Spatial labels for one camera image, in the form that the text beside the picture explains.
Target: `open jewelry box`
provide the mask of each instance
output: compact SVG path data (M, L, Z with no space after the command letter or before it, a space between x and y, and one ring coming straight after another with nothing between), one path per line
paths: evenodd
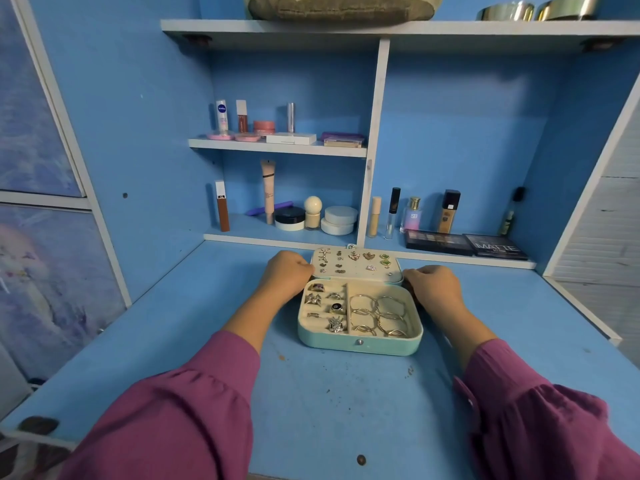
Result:
M313 280L298 312L298 336L310 347L411 355L423 328L397 259L356 248L316 249Z

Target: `jewelry box lid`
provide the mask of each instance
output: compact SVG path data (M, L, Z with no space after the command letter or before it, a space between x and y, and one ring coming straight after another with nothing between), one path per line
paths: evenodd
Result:
M388 251L324 246L314 251L311 264L315 278L369 280L400 284L403 281L400 263Z

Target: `person's left hand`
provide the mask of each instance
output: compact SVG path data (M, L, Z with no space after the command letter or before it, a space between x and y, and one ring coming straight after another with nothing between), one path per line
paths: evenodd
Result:
M298 253L280 251L269 259L257 291L284 305L304 289L314 271L314 266Z

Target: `mural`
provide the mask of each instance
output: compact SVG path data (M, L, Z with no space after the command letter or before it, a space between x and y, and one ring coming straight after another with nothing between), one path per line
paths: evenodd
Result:
M81 196L9 0L0 0L0 190Z
M0 205L0 341L48 379L125 307L91 213Z

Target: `pink compact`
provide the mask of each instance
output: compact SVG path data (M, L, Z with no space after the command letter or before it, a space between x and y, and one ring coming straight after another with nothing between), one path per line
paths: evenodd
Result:
M276 133L275 121L254 121L253 131L257 134L274 134Z
M207 135L207 138L209 138L209 139L233 139L234 137L228 131L224 131L222 133L220 133L218 131L214 131L213 133L209 133Z
M260 141L260 139L262 138L262 135L256 134L256 133L236 133L236 141L250 141L250 142L255 142L255 141Z

